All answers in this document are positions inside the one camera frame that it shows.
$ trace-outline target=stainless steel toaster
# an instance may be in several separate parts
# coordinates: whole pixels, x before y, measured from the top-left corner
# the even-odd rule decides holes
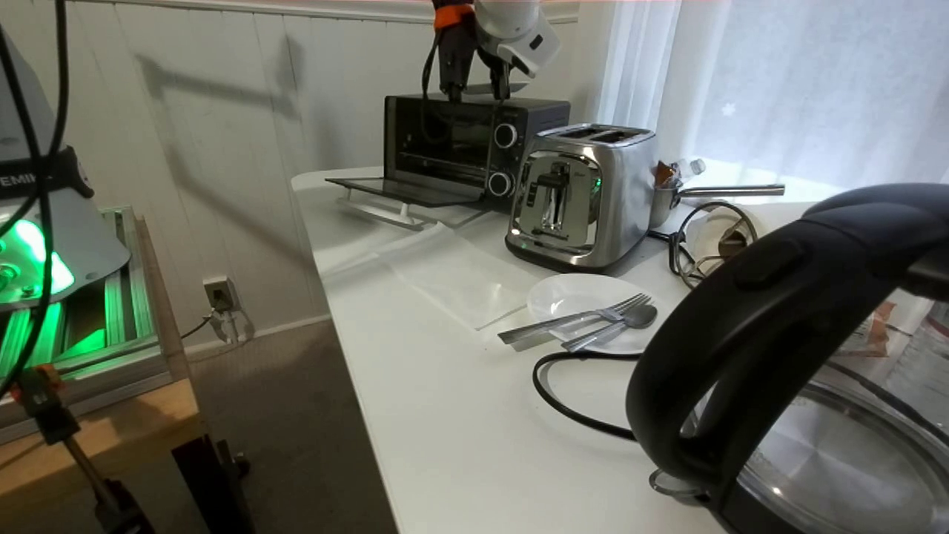
[[[655,135],[620,125],[544,132],[522,168],[508,249],[574,270],[633,254],[652,212]]]

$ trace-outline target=wall outlet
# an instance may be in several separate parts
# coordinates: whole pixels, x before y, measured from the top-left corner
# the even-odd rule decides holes
[[[242,310],[236,283],[228,276],[207,276],[206,298],[216,316],[228,316]]]

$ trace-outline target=fork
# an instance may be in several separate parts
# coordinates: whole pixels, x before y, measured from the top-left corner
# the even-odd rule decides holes
[[[599,328],[594,334],[584,334],[578,340],[565,343],[560,349],[568,354],[578,354],[591,346],[608,343],[614,337],[620,337],[623,329],[648,329],[655,320],[660,310],[648,301],[627,307],[620,313],[608,313],[606,317],[611,320],[608,328]]]
[[[649,304],[649,298],[648,298],[648,295],[636,295],[636,298],[620,301],[620,304],[614,304],[614,307],[608,307],[608,310],[589,310],[589,313],[578,313],[578,316],[565,316],[565,317],[529,325],[529,328],[519,328],[519,329],[500,334],[500,340],[501,340],[504,346],[519,346],[519,343],[525,343],[525,340],[535,337],[535,334],[548,334],[548,329],[554,329],[554,328],[584,328],[584,325],[597,325],[597,320],[606,320],[606,317],[620,316],[623,310],[642,307],[642,304]]]

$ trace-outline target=glass kettle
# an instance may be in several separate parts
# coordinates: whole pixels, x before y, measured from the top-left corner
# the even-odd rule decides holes
[[[875,320],[894,301],[912,334]],[[731,532],[949,532],[946,301],[941,184],[844,193],[755,245],[629,383],[652,486]],[[901,346],[872,349],[875,329]]]

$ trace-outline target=floor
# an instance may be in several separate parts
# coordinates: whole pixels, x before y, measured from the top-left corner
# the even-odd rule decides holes
[[[259,534],[391,534],[357,395],[330,320],[193,356],[193,387],[213,438],[252,463],[243,497]],[[157,532],[206,532],[173,463],[124,481]],[[0,532],[98,532],[92,498]]]

